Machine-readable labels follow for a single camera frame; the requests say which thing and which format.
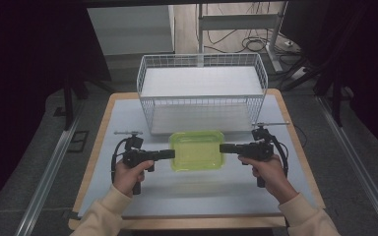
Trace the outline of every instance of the floor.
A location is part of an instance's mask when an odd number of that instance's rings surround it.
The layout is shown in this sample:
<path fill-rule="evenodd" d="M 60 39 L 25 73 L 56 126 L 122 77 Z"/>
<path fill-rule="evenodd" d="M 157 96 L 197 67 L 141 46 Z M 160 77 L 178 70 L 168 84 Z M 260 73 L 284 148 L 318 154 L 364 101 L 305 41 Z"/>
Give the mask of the floor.
<path fill-rule="evenodd" d="M 250 7 L 257 9 L 258 4 L 246 3 L 237 5 L 237 7 L 230 4 L 211 4 L 208 11 L 216 14 L 223 11 L 225 14 L 229 14 L 229 10 L 235 9 L 241 13 L 246 13 L 251 11 Z M 260 6 L 259 11 L 267 12 L 267 9 L 268 6 L 264 3 Z M 269 12 L 276 12 L 277 9 L 277 4 L 271 4 Z M 178 54 L 195 53 L 197 51 L 196 7 L 194 5 L 175 6 L 174 11 L 176 16 L 175 52 Z M 211 31 L 210 37 L 212 41 L 217 41 L 226 36 L 226 33 L 230 33 L 230 31 Z M 249 30 L 238 30 L 216 44 L 208 43 L 209 40 L 205 37 L 205 45 L 213 46 L 222 51 L 237 51 L 242 49 L 240 47 L 241 41 L 249 33 Z M 258 33 L 266 38 L 265 31 L 252 31 L 251 33 Z M 297 51 L 296 46 L 284 47 L 284 41 L 285 39 L 282 37 L 279 38 L 278 46 L 281 49 Z M 215 50 L 206 49 L 206 51 L 213 52 Z M 261 56 L 269 74 L 269 88 L 277 88 L 282 78 L 274 73 L 264 51 L 260 51 L 260 53 L 263 53 Z M 283 67 L 287 70 L 297 58 L 297 56 L 289 54 L 284 58 Z M 119 91 L 135 91 L 139 57 L 124 58 L 118 56 L 107 57 L 106 60 L 112 76 L 112 82 L 108 84 Z M 345 152 L 333 130 L 328 125 L 321 105 L 313 94 L 312 87 L 314 84 L 315 80 L 311 80 L 292 91 L 283 92 L 283 99 L 291 119 L 297 127 L 296 132 L 302 142 L 308 162 L 327 206 L 326 212 L 333 218 L 343 235 L 378 235 L 378 214 L 347 161 Z M 70 217 L 74 216 L 72 207 L 109 98 L 109 93 L 105 90 L 93 84 L 87 84 L 87 87 L 90 91 L 90 97 L 85 102 L 77 127 L 77 131 L 87 132 L 87 142 L 82 151 L 79 151 L 80 147 L 77 144 L 69 145 L 69 151 L 63 158 L 31 235 L 68 235 L 71 233 L 67 222 Z M 46 112 L 34 139 L 21 163 L 0 193 L 0 235 L 14 235 L 21 222 L 43 170 L 62 134 L 64 117 L 55 116 L 54 112 L 58 107 L 63 106 L 62 91 L 58 91 L 47 98 Z M 342 104 L 342 118 L 344 130 L 378 187 L 378 141 L 358 120 L 346 101 Z M 283 228 L 275 228 L 270 231 L 181 231 L 175 232 L 175 234 L 260 235 L 259 233 L 263 233 L 261 235 L 287 235 Z M 120 235 L 130 234 L 129 231 L 120 233 Z M 135 235 L 153 235 L 153 232 L 139 232 Z M 170 235 L 170 232 L 167 234 L 160 231 L 157 235 Z"/>

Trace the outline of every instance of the hand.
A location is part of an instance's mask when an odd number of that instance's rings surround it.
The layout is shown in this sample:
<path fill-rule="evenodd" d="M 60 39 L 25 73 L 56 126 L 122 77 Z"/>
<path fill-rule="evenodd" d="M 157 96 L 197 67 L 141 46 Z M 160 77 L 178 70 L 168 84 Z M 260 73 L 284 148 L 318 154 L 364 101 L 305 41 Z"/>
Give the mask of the hand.
<path fill-rule="evenodd" d="M 280 204 L 297 196 L 298 193 L 284 176 L 281 159 L 278 155 L 274 154 L 268 161 L 257 161 L 241 155 L 238 156 L 238 159 L 253 166 L 253 176 L 262 177 L 266 181 L 266 189 Z"/>
<path fill-rule="evenodd" d="M 133 187 L 137 182 L 144 181 L 144 170 L 150 168 L 155 162 L 147 160 L 134 168 L 128 167 L 122 159 L 116 163 L 113 186 L 122 194 L 133 197 Z"/>

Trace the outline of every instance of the black cable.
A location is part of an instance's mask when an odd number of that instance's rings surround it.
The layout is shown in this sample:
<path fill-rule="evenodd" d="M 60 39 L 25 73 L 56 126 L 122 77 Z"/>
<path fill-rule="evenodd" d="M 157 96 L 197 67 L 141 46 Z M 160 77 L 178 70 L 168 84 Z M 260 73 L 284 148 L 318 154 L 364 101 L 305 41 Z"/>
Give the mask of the black cable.
<path fill-rule="evenodd" d="M 252 43 L 260 43 L 260 44 L 262 44 L 262 47 L 260 49 L 252 49 L 252 48 L 250 48 L 250 44 L 252 44 Z M 250 50 L 252 52 L 260 52 L 261 50 L 266 48 L 266 44 L 263 42 L 262 38 L 256 37 L 256 36 L 249 36 L 249 37 L 244 38 L 241 41 L 241 45 L 244 48 L 247 48 L 248 50 Z"/>
<path fill-rule="evenodd" d="M 223 11 L 221 10 L 221 3 L 218 3 L 218 9 L 220 10 L 220 13 L 223 14 Z"/>
<path fill-rule="evenodd" d="M 289 158 L 289 150 L 287 149 L 287 146 L 281 142 L 278 142 L 283 148 L 284 148 L 284 154 L 286 156 L 286 159 Z"/>
<path fill-rule="evenodd" d="M 122 154 L 122 153 L 120 153 L 120 154 L 117 154 L 117 153 L 118 153 L 119 147 L 126 141 L 127 141 L 127 139 L 123 139 L 122 141 L 120 141 L 118 143 L 118 145 L 116 145 L 115 152 L 112 155 L 112 159 L 111 159 L 111 180 L 112 180 L 112 183 L 113 183 L 113 179 L 115 178 L 116 157 Z"/>
<path fill-rule="evenodd" d="M 251 9 L 251 13 L 253 14 L 253 11 L 254 11 L 254 2 L 251 4 L 251 6 L 247 9 L 246 13 L 248 13 L 248 11 L 250 11 Z"/>
<path fill-rule="evenodd" d="M 243 40 L 242 40 L 242 44 L 243 46 L 244 45 L 244 42 L 246 40 L 249 40 L 249 41 L 253 41 L 253 42 L 261 42 L 263 43 L 263 46 L 266 47 L 266 43 L 270 42 L 268 39 L 264 38 L 264 37 L 261 37 L 261 36 L 248 36 L 248 37 L 245 37 Z M 277 45 L 275 45 L 275 51 L 278 52 L 277 55 L 302 55 L 302 53 L 300 51 L 297 51 L 297 52 L 293 52 L 293 51 L 286 51 L 280 47 L 278 47 Z"/>
<path fill-rule="evenodd" d="M 275 136 L 270 135 L 270 137 L 271 137 L 271 140 L 273 141 L 273 144 L 275 145 L 275 147 L 278 150 L 279 155 L 282 159 L 284 176 L 286 176 L 286 178 L 287 178 L 287 172 L 288 172 L 288 169 L 289 169 L 288 162 L 287 162 L 288 151 L 286 149 L 287 153 L 284 153 L 284 150 L 282 149 L 282 146 L 284 146 L 285 148 L 286 148 L 286 146 L 284 144 L 280 143 Z"/>
<path fill-rule="evenodd" d="M 303 137 L 305 138 L 305 142 L 302 145 L 303 148 L 305 148 L 306 144 L 308 143 L 308 137 L 306 136 L 305 132 L 303 132 L 302 129 L 300 129 L 300 127 L 298 127 L 297 125 L 294 125 L 293 124 L 293 127 L 298 129 L 300 131 L 300 133 L 302 133 Z"/>
<path fill-rule="evenodd" d="M 211 47 L 211 46 L 204 46 L 204 47 L 205 47 L 205 48 L 213 49 L 213 50 L 218 51 L 218 52 L 221 52 L 221 53 L 240 53 L 240 52 L 242 52 L 242 51 L 245 50 L 245 47 L 244 47 L 243 49 L 241 49 L 241 50 L 239 50 L 239 51 L 236 51 L 236 52 L 225 52 L 225 51 L 221 51 L 221 50 L 219 50 L 219 49 L 217 49 L 217 48 L 214 48 L 214 47 Z"/>
<path fill-rule="evenodd" d="M 232 34 L 233 34 L 235 31 L 237 31 L 237 30 L 238 30 L 238 29 L 234 29 L 233 31 L 229 32 L 226 36 L 224 36 L 223 38 L 221 38 L 220 40 L 218 40 L 218 41 L 216 41 L 216 42 L 213 42 L 213 41 L 211 40 L 210 31 L 208 30 L 208 39 L 210 40 L 210 43 L 211 43 L 212 45 L 215 45 L 215 44 L 217 44 L 217 43 L 223 41 L 224 39 L 226 39 L 228 36 L 232 35 Z"/>

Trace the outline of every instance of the metal pole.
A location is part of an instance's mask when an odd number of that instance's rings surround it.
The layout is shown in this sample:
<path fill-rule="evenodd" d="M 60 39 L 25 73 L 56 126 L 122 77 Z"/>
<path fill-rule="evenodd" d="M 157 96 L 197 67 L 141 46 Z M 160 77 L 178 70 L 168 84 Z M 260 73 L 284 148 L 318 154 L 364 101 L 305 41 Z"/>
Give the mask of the metal pole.
<path fill-rule="evenodd" d="M 281 29 L 282 21 L 284 20 L 284 11 L 286 10 L 287 2 L 283 2 L 278 11 L 278 16 L 276 18 L 275 26 L 273 29 L 272 38 L 269 42 L 269 49 L 275 50 L 276 39 L 278 38 L 279 30 Z"/>
<path fill-rule="evenodd" d="M 198 14 L 198 52 L 200 54 L 204 53 L 204 29 L 202 27 L 202 4 L 199 4 L 199 14 Z"/>

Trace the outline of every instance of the wooden frame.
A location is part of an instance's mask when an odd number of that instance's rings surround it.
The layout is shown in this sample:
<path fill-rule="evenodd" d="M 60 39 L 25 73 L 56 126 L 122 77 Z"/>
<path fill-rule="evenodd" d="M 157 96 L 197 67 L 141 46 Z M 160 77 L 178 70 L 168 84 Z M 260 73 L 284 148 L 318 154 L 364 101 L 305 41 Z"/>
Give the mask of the wooden frame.
<path fill-rule="evenodd" d="M 281 93 L 277 89 L 269 88 L 267 94 L 272 94 L 276 97 L 279 108 L 281 110 L 282 116 L 285 121 L 291 122 L 289 113 L 284 104 Z M 105 113 L 103 115 L 99 131 L 94 142 L 94 149 L 91 153 L 91 158 L 88 162 L 88 167 L 86 169 L 81 188 L 76 198 L 75 205 L 73 207 L 73 212 L 78 212 L 88 187 L 91 183 L 92 176 L 94 174 L 95 165 L 99 157 L 99 152 L 103 143 L 103 138 L 107 126 L 109 124 L 109 119 L 111 117 L 112 108 L 115 104 L 115 100 L 118 99 L 138 99 L 136 92 L 127 93 L 115 93 L 113 94 L 106 106 Z M 315 182 L 314 176 L 312 174 L 311 168 L 306 159 L 305 153 L 300 144 L 299 138 L 293 125 L 287 126 L 287 130 L 290 134 L 291 140 L 293 142 L 295 151 L 299 158 L 299 162 L 302 166 L 303 172 L 308 181 L 311 193 L 315 199 L 315 203 L 318 207 L 324 208 L 324 201 L 322 200 L 321 194 L 319 192 L 318 186 Z M 69 220 L 69 227 L 71 229 L 76 229 L 80 221 L 77 219 Z M 262 227 L 283 227 L 284 217 L 282 214 L 274 216 L 234 216 L 234 217 L 202 217 L 202 218 L 147 218 L 147 219 L 124 219 L 122 229 L 129 230 L 160 230 L 160 229 L 229 229 L 229 228 L 262 228 Z"/>

